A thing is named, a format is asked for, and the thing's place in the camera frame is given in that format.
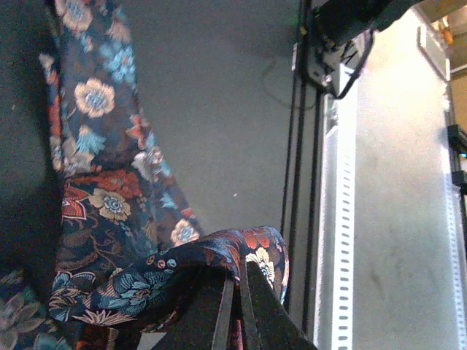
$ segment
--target floor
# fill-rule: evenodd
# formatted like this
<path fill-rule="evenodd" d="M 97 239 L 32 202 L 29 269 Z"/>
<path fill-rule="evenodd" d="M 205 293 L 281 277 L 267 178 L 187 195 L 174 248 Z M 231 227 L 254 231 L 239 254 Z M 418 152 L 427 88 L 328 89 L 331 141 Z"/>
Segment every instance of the floor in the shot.
<path fill-rule="evenodd" d="M 280 225 L 296 2 L 124 1 L 142 106 L 207 232 Z M 2 1 L 0 23 L 0 257 L 46 301 L 61 201 L 37 57 L 52 42 L 40 0 Z"/>

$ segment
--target concrete floor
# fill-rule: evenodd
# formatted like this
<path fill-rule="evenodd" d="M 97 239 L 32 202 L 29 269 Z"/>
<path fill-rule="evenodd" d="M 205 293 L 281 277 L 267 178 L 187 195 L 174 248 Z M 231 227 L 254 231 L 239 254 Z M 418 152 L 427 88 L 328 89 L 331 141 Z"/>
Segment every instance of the concrete floor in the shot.
<path fill-rule="evenodd" d="M 206 232 L 280 225 L 294 40 L 286 22 L 297 2 L 288 1 L 124 1 L 142 106 Z M 40 0 L 2 1 L 0 23 L 0 257 L 25 266 L 46 301 L 61 206 L 37 57 L 52 41 Z"/>

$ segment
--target floral fabric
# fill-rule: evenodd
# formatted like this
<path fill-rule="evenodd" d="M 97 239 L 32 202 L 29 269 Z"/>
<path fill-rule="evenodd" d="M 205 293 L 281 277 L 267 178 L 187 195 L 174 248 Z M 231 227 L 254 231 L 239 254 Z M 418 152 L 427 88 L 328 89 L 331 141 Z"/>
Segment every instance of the floral fabric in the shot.
<path fill-rule="evenodd" d="M 0 271 L 0 349 L 71 350 L 22 270 Z"/>
<path fill-rule="evenodd" d="M 201 267 L 224 269 L 238 282 L 244 261 L 256 262 L 283 300 L 288 260 L 274 228 L 206 236 L 199 226 L 139 106 L 121 6 L 55 0 L 55 13 L 60 50 L 39 58 L 63 194 L 53 318 L 92 325 L 81 349 L 102 343 L 97 326 L 164 331 Z M 241 327 L 235 325 L 232 338 L 240 349 Z M 117 334 L 106 331 L 101 348 L 118 343 Z"/>

